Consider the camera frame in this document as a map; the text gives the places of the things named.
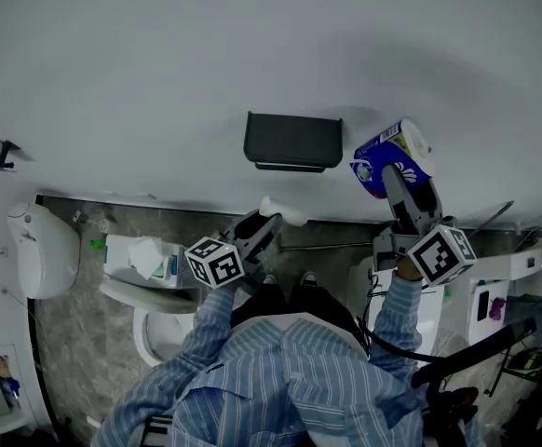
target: bathroom floor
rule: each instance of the bathroom floor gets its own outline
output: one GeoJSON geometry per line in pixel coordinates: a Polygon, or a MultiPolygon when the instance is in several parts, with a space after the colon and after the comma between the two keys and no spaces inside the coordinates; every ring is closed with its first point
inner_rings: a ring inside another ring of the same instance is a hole
{"type": "MultiPolygon", "coordinates": [[[[175,210],[146,209],[56,197],[45,197],[44,206],[72,226],[76,210],[90,221],[113,217],[117,233],[133,237],[161,237],[190,246],[201,237],[225,228],[231,217],[175,210]]],[[[87,416],[103,419],[115,400],[140,381],[149,366],[139,357],[132,336],[133,309],[101,294],[103,252],[91,247],[102,234],[92,222],[75,227],[81,235],[78,279],[64,296],[37,301],[37,342],[49,402],[58,420],[70,419],[70,429],[80,445],[89,445],[94,432],[87,416]]],[[[356,223],[307,223],[285,226],[282,245],[317,245],[368,242],[380,225],[356,223]]],[[[481,232],[472,238],[479,256],[510,252],[517,242],[513,234],[481,232]]],[[[272,244],[264,255],[267,272],[280,285],[290,287],[305,270],[318,274],[321,284],[354,314],[363,309],[365,288],[348,292],[348,270],[372,255],[372,247],[323,251],[282,251],[272,244]]],[[[461,337],[439,330],[433,354],[452,354],[464,347],[461,337]]],[[[476,386],[482,392],[494,379],[501,357],[488,359],[455,375],[448,389],[476,386]]],[[[498,445],[497,432],[515,409],[515,400],[526,397],[532,383],[504,375],[492,398],[480,395],[479,419],[488,445],[498,445]]]]}

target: person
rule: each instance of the person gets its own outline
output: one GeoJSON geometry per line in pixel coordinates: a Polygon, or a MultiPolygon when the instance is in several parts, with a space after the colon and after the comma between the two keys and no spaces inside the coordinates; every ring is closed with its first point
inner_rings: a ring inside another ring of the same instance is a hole
{"type": "MultiPolygon", "coordinates": [[[[398,262],[374,332],[415,351],[421,276],[398,262]]],[[[373,345],[306,273],[289,302],[268,276],[232,312],[235,287],[210,292],[181,353],[155,367],[109,413],[94,447],[138,445],[417,446],[426,390],[411,359],[373,345]]],[[[467,445],[480,445],[475,420],[467,445]]]]}

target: hand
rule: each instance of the hand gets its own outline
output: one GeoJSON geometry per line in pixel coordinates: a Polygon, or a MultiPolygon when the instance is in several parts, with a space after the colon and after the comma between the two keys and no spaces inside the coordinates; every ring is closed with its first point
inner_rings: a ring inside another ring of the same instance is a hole
{"type": "Polygon", "coordinates": [[[397,268],[398,277],[401,279],[408,281],[420,281],[422,279],[422,274],[410,257],[400,258],[397,262],[397,268]]]}

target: striped shirt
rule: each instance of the striped shirt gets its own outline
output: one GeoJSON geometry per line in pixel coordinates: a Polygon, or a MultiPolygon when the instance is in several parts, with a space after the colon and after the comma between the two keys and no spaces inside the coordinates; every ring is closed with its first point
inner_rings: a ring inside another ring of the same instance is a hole
{"type": "MultiPolygon", "coordinates": [[[[394,275],[374,332],[415,351],[421,284],[394,275]]],[[[93,447],[140,445],[145,422],[171,416],[168,445],[422,445],[425,389],[411,359],[374,345],[370,362],[308,319],[286,331],[262,319],[231,336],[234,294],[214,290],[178,357],[155,367],[110,412],[93,447]]],[[[481,445],[475,421],[467,445],[481,445]]]]}

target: shoe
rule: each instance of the shoe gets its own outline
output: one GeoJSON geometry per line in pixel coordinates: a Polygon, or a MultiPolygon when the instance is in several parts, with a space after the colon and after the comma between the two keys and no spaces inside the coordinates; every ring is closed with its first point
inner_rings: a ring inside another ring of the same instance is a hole
{"type": "Polygon", "coordinates": [[[278,284],[278,279],[275,278],[275,276],[269,274],[264,278],[263,284],[264,285],[277,285],[278,284]]]}
{"type": "Polygon", "coordinates": [[[300,278],[300,284],[305,285],[306,287],[317,287],[318,278],[315,272],[306,272],[300,278]]]}

